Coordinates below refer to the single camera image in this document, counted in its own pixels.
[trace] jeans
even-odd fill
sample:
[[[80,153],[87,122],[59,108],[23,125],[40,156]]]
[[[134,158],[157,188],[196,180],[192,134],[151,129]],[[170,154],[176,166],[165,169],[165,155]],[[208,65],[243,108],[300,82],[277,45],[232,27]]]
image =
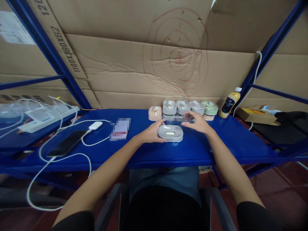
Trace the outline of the jeans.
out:
[[[159,185],[177,190],[195,199],[201,206],[198,167],[177,167],[166,171],[157,168],[131,169],[129,172],[130,201],[139,190]]]

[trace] bottle label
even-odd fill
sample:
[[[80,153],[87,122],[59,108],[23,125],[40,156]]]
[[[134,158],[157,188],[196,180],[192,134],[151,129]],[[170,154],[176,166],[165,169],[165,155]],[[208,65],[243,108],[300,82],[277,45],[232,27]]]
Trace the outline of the bottle label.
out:
[[[235,104],[235,101],[231,98],[227,98],[225,104],[222,106],[221,111],[224,113],[229,113],[233,107],[233,105]]]

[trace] blurred card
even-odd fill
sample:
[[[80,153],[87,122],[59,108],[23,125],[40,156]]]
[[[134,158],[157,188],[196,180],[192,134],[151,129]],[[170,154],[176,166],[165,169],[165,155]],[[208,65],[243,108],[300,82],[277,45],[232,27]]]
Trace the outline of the blurred card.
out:
[[[128,130],[131,125],[130,118],[119,118],[110,135],[110,141],[118,141],[127,138]]]

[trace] forearm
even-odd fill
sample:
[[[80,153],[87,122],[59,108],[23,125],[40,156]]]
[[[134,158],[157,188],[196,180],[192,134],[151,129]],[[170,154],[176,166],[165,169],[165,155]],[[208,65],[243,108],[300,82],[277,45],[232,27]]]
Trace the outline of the forearm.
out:
[[[76,212],[92,211],[141,145],[140,139],[134,137],[103,163],[65,203],[54,225]]]
[[[252,201],[264,207],[247,174],[216,132],[211,129],[206,136],[213,150],[216,165],[236,204],[243,201]]]

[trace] blue table surface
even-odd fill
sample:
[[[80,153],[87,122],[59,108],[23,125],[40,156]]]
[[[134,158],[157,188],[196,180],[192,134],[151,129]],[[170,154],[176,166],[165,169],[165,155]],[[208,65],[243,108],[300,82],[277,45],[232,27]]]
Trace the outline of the blue table surface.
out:
[[[99,167],[113,153],[124,146],[133,136],[142,132],[153,121],[148,119],[147,110],[132,109],[104,109],[89,111],[78,122],[82,120],[106,119],[115,123],[118,118],[131,118],[131,127],[126,140],[109,141],[105,140],[95,146],[87,147],[81,142],[70,152],[84,153],[89,156],[93,169]],[[84,122],[72,126],[59,133],[44,147],[42,154],[45,157],[61,141],[76,130],[88,130],[93,122]],[[275,162],[279,155],[269,148],[255,134],[251,133],[242,124],[236,121],[232,116],[222,119],[215,116],[213,121],[208,122],[217,134],[221,137],[226,146],[241,164],[257,164]],[[89,133],[84,141],[86,144],[96,143],[106,138],[112,131],[113,126],[108,122],[97,130]],[[213,154],[209,142],[205,135],[189,128],[183,128],[184,137],[179,143],[150,143],[142,145],[129,161],[127,168],[150,168],[150,167],[180,167],[180,166],[202,166],[212,165]],[[46,163],[39,159],[38,151],[35,151],[27,158],[18,163],[15,168],[31,169],[38,171]],[[84,156],[76,155],[74,157],[52,163],[47,170],[88,170],[89,164]]]

